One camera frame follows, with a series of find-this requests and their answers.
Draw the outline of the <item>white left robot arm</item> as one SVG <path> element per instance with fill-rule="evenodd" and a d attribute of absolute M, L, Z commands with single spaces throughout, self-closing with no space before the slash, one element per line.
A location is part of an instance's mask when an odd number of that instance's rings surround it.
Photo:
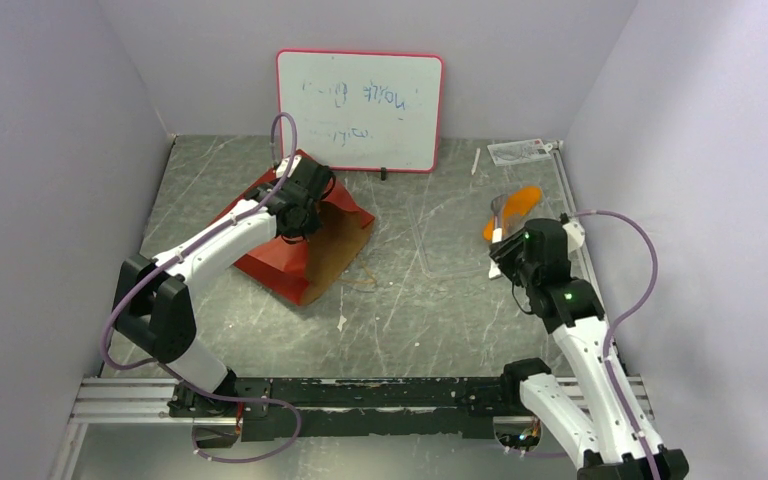
<path fill-rule="evenodd" d="M 315 233 L 322 226 L 318 204 L 336 184 L 330 168 L 300 154 L 284 159 L 277 172 L 182 244 L 125 260 L 103 333 L 103 351 L 119 333 L 192 385 L 197 403 L 214 416 L 235 406 L 237 377 L 198 340 L 193 297 L 253 249 Z"/>

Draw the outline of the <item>orange fake bread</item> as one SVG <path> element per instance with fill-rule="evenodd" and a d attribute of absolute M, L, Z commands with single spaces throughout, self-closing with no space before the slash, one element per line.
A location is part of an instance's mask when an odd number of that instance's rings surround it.
<path fill-rule="evenodd" d="M 542 191 L 536 186 L 527 186 L 513 194 L 508 195 L 507 203 L 504 207 L 504 235 L 503 238 L 515 233 L 525 221 L 525 217 L 538 205 L 543 197 Z M 491 218 L 487 222 L 482 236 L 490 243 L 492 231 L 492 212 Z"/>

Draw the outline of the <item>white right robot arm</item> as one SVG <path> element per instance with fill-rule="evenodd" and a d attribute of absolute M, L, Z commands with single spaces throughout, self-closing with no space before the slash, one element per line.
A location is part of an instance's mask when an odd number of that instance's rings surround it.
<path fill-rule="evenodd" d="M 505 366 L 499 398 L 510 413 L 531 411 L 555 437 L 579 479 L 684 479 L 689 462 L 666 447 L 635 399 L 612 348 L 612 332 L 590 282 L 571 273 L 583 230 L 565 218 L 535 218 L 495 243 L 490 257 L 572 367 L 586 406 L 566 394 L 540 359 Z"/>

